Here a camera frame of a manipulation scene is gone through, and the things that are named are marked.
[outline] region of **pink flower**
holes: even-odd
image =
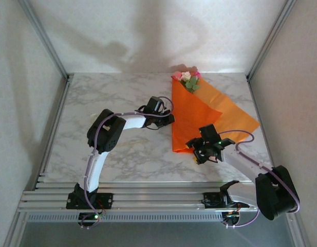
[[[194,73],[194,76],[196,76],[197,79],[201,78],[201,74],[198,72],[198,70]]]
[[[182,73],[180,71],[175,71],[172,76],[173,79],[176,79],[178,81],[181,81]]]

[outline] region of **gray floor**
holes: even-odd
[[[243,213],[247,221],[254,213]],[[219,222],[101,223],[81,230],[77,223],[28,223],[21,246],[294,246],[285,217],[264,216],[251,225],[225,229]]]

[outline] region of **metal frame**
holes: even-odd
[[[51,59],[54,61],[63,79],[66,81],[59,108],[55,116],[50,138],[45,149],[39,178],[34,191],[25,191],[21,197],[17,212],[11,224],[4,246],[19,246],[27,222],[78,222],[79,213],[89,210],[68,210],[66,200],[73,191],[74,183],[44,183],[45,169],[51,153],[54,137],[63,111],[64,102],[70,87],[70,77],[63,67],[59,56],[50,42],[39,18],[28,0],[18,0],[31,25],[34,27]],[[251,79],[262,64],[269,48],[284,24],[296,0],[287,0],[279,17],[270,30],[255,62],[248,72]],[[270,149],[263,130],[265,141]],[[125,221],[220,221],[222,211],[229,208],[204,209],[200,200],[204,192],[219,191],[223,183],[101,183],[99,192],[114,193],[113,208],[109,211],[111,219],[107,222]],[[255,207],[241,209],[256,211]],[[304,228],[296,215],[287,215],[291,235],[296,247],[309,246]]]

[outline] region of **white marble tabletop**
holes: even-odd
[[[257,119],[251,94],[241,73],[203,73],[203,78]],[[86,133],[91,115],[105,108],[129,112],[147,104],[151,96],[171,97],[171,73],[75,74],[66,98],[44,182],[77,182],[86,169],[91,149]],[[171,126],[152,131],[130,129],[122,133],[109,154],[100,182],[225,182],[248,181],[225,163],[197,165],[190,154],[172,152]],[[260,129],[255,141],[243,149],[270,163]]]

